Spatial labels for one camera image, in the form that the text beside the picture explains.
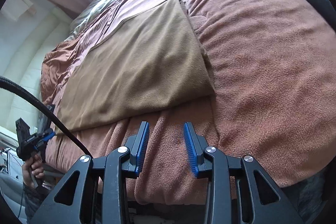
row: bed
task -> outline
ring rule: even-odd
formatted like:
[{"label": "bed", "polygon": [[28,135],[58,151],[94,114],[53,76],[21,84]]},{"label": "bed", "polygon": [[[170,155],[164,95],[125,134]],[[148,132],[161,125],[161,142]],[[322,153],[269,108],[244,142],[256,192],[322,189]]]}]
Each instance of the bed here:
[{"label": "bed", "polygon": [[[55,104],[57,114],[67,83],[90,50],[126,19],[164,1],[94,0],[73,21],[69,37],[45,56],[43,103]],[[124,144],[141,121],[149,122],[143,171],[127,181],[128,198],[140,204],[205,203],[207,183],[189,170],[186,121],[226,154],[254,155],[280,187],[320,181],[335,156],[332,28],[305,0],[180,2],[211,64],[214,94],[72,133],[100,157]],[[46,161],[66,172],[81,155],[59,133],[48,144]]]}]

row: blue gripper tip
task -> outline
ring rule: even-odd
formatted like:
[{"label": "blue gripper tip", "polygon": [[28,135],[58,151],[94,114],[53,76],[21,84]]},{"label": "blue gripper tip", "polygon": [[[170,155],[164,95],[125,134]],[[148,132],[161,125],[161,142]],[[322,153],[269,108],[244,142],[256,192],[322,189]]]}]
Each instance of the blue gripper tip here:
[{"label": "blue gripper tip", "polygon": [[188,153],[191,171],[197,177],[198,172],[199,172],[199,169],[197,166],[197,153],[196,153],[194,142],[191,137],[189,126],[187,123],[184,124],[184,141],[185,141],[185,146],[186,146],[187,153]]},{"label": "blue gripper tip", "polygon": [[139,150],[138,150],[138,153],[137,153],[137,156],[136,156],[135,173],[136,173],[137,176],[139,176],[141,171],[142,171],[142,166],[143,166],[143,162],[145,160],[148,140],[149,140],[149,123],[146,122],[144,134],[142,135],[142,139],[141,139],[141,142],[140,142],[140,145],[139,145]]}]

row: folded tan cloth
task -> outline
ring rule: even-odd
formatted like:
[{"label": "folded tan cloth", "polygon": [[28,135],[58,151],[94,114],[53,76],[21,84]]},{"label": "folded tan cloth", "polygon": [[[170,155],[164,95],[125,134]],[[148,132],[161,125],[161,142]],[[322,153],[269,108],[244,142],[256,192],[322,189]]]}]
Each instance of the folded tan cloth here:
[{"label": "folded tan cloth", "polygon": [[90,50],[68,81],[58,117],[82,130],[210,95],[203,58],[179,0],[166,0]]}]

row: brown blanket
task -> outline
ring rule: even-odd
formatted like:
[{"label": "brown blanket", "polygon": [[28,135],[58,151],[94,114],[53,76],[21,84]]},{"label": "brown blanket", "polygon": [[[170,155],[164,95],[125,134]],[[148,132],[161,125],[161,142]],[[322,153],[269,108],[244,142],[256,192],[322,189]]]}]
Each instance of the brown blanket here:
[{"label": "brown blanket", "polygon": [[[44,102],[59,103],[68,76],[105,32],[162,1],[115,4],[76,41],[47,54]],[[336,35],[326,21],[306,0],[183,1],[213,67],[215,96],[74,135],[98,157],[150,123],[143,171],[127,181],[129,198],[140,203],[204,203],[206,181],[193,177],[185,152],[185,121],[228,155],[254,155],[281,187],[325,167],[336,154]],[[80,155],[64,135],[46,153],[63,171]]]},{"label": "brown blanket", "polygon": [[125,19],[74,71],[58,118],[83,130],[213,94],[201,47],[179,0]]}]

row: wall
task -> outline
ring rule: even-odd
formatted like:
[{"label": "wall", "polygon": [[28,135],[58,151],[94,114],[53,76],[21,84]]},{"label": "wall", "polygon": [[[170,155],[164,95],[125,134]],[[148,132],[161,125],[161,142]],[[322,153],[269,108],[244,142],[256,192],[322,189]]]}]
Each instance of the wall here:
[{"label": "wall", "polygon": [[0,13],[0,75],[3,75],[13,54],[42,20],[55,7],[47,0],[30,0],[36,14],[25,12],[17,22],[10,21]]}]

